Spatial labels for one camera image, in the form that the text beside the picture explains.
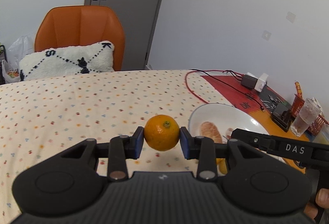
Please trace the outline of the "person's right hand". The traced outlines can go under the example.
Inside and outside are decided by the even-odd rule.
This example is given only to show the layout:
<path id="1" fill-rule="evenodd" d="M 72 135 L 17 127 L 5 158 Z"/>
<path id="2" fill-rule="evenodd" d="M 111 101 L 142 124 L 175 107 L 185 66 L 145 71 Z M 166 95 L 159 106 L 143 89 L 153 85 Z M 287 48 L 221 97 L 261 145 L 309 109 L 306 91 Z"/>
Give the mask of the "person's right hand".
<path id="1" fill-rule="evenodd" d="M 329 208 L 329 190 L 322 188 L 319 190 L 319 192 L 316 195 L 316 205 L 328 210 Z M 312 203 L 307 203 L 304 213 L 310 217 L 311 219 L 315 219 L 315 217 L 318 215 L 319 213 L 319 209 L 316 208 L 316 206 Z"/>

